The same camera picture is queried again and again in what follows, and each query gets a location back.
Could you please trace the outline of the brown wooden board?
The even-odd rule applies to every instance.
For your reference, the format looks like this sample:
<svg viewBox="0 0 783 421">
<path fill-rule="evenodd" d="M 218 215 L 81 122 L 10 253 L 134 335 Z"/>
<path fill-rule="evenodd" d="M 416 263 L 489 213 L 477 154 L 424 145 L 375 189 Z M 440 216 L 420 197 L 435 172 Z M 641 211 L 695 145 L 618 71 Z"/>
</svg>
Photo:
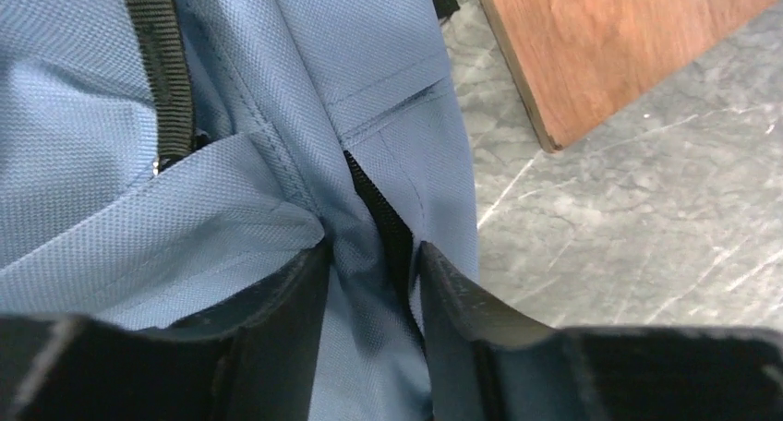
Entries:
<svg viewBox="0 0 783 421">
<path fill-rule="evenodd" d="M 572 145 L 779 0 L 479 0 L 543 150 Z"/>
</svg>

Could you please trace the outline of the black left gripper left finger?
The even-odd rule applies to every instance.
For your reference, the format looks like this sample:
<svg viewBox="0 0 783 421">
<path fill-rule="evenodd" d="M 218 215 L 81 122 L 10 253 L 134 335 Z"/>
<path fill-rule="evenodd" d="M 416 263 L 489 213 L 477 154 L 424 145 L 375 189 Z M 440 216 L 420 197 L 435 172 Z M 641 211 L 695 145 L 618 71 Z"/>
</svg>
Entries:
<svg viewBox="0 0 783 421">
<path fill-rule="evenodd" d="M 1 318 L 5 420 L 305 420 L 331 247 L 166 329 Z"/>
</svg>

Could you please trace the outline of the blue student backpack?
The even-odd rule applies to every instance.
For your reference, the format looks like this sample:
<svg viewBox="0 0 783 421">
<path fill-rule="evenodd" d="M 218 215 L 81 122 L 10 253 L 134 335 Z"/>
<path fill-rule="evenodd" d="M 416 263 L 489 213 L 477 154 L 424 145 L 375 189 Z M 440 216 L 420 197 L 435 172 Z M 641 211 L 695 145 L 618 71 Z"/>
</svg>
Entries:
<svg viewBox="0 0 783 421">
<path fill-rule="evenodd" d="M 438 420 L 418 273 L 473 282 L 457 0 L 1 0 L 1 318 L 166 329 L 327 241 L 305 420 Z"/>
</svg>

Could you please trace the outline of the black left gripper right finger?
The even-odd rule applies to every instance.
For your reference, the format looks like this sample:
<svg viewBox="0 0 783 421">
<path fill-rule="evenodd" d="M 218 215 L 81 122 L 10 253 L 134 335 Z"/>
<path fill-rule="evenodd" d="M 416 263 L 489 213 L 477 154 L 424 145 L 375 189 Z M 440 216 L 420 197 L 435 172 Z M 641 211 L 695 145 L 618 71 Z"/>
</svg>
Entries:
<svg viewBox="0 0 783 421">
<path fill-rule="evenodd" d="M 778 420 L 782 335 L 753 327 L 554 329 L 418 254 L 438 420 Z"/>
</svg>

